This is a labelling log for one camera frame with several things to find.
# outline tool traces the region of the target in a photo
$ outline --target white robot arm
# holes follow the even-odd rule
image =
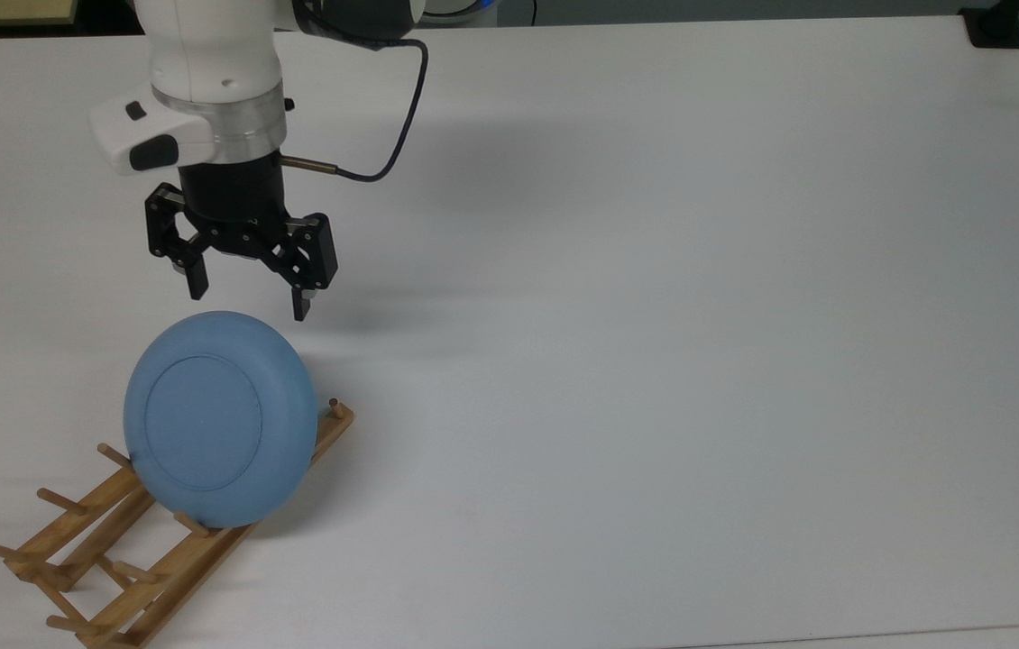
[[[261,259],[293,286],[293,315],[303,319],[313,291],[332,279],[336,258],[325,215],[294,219],[284,210],[279,147],[286,139],[286,98],[274,28],[374,50],[419,46],[424,78],[424,45],[403,40],[424,0],[138,0],[136,5],[151,46],[150,82],[93,108],[90,125],[118,173],[179,169],[181,190],[163,183],[146,202],[151,254],[167,256],[184,272],[194,300],[208,288],[201,254],[209,247]],[[316,169],[376,180],[391,163],[374,176],[320,163]],[[179,211],[197,227],[196,237],[176,233]]]

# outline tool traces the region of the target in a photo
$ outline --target white tabletop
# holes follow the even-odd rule
[[[424,37],[391,177],[286,173],[341,262],[304,324],[257,263],[210,254],[192,303],[148,255],[175,174],[84,122],[143,40],[0,42],[0,543],[108,475],[145,346],[233,309],[358,422],[167,646],[1019,625],[1019,51],[956,17]],[[283,151],[377,168],[415,54],[279,50]],[[0,646],[72,642],[53,612],[0,564]]]

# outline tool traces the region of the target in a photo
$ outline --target blue plate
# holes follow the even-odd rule
[[[317,396],[296,350],[254,317],[187,317],[143,354],[125,443],[156,501],[233,528],[284,503],[317,443]]]

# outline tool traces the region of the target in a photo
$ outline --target black object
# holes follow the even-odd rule
[[[292,5],[297,26],[305,34],[334,33],[357,44],[394,41],[416,24],[410,0],[292,0]]]
[[[975,48],[1019,50],[1019,0],[1001,0],[989,9],[960,9]]]
[[[150,137],[140,145],[129,149],[129,166],[136,171],[146,171],[160,166],[176,164],[180,149],[176,148],[176,138],[163,134]]]
[[[143,116],[148,115],[140,102],[128,102],[125,104],[125,114],[128,114],[129,119],[133,121],[138,121],[139,119],[142,119]]]
[[[337,271],[329,218],[292,218],[284,208],[281,153],[247,163],[200,164],[180,169],[184,193],[162,182],[145,202],[148,246],[184,271],[189,295],[201,300],[209,288],[203,255],[222,254],[261,260],[292,287],[296,320],[309,313],[312,291],[326,288]],[[181,238],[176,214],[197,230]]]

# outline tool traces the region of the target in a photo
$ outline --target cable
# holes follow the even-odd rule
[[[361,48],[373,50],[374,52],[387,48],[418,48],[422,52],[422,65],[420,65],[418,71],[418,86],[414,88],[414,98],[410,102],[410,112],[406,115],[406,122],[401,124],[401,136],[397,137],[397,144],[394,145],[393,152],[389,154],[389,160],[386,161],[385,166],[382,166],[381,171],[365,174],[348,171],[347,169],[339,168],[335,164],[323,163],[323,161],[319,160],[290,159],[289,163],[292,164],[282,160],[282,164],[294,166],[296,168],[307,168],[310,171],[319,171],[321,173],[335,173],[337,176],[347,177],[348,180],[357,180],[358,182],[377,182],[382,177],[388,176],[390,169],[397,162],[397,156],[401,155],[401,148],[406,145],[406,137],[410,136],[410,126],[414,123],[414,114],[418,113],[418,103],[422,98],[422,88],[426,87],[426,72],[430,66],[430,49],[428,49],[426,43],[416,40],[416,38],[398,38],[396,41],[373,41],[369,40],[369,38],[345,34],[321,19],[307,5],[297,3],[293,7],[294,9],[297,7],[303,8],[305,13],[307,13],[305,17],[312,20],[313,25],[320,30],[321,36],[335,38],[335,40],[358,45]]]
[[[422,88],[426,86],[426,71],[430,66],[430,49],[423,42],[416,40],[416,38],[403,38],[403,40],[391,42],[386,46],[387,48],[418,48],[422,51],[422,66],[418,71],[418,87],[414,88],[414,98],[410,102],[410,112],[406,114],[406,123],[401,124],[401,136],[397,137],[397,144],[394,145],[393,152],[389,154],[389,161],[386,161],[381,171],[373,173],[370,176],[337,168],[337,176],[347,177],[350,180],[376,182],[389,173],[389,170],[397,162],[397,156],[401,155],[401,148],[406,146],[406,137],[410,136],[410,126],[414,123],[414,114],[418,112],[418,103],[422,98]]]

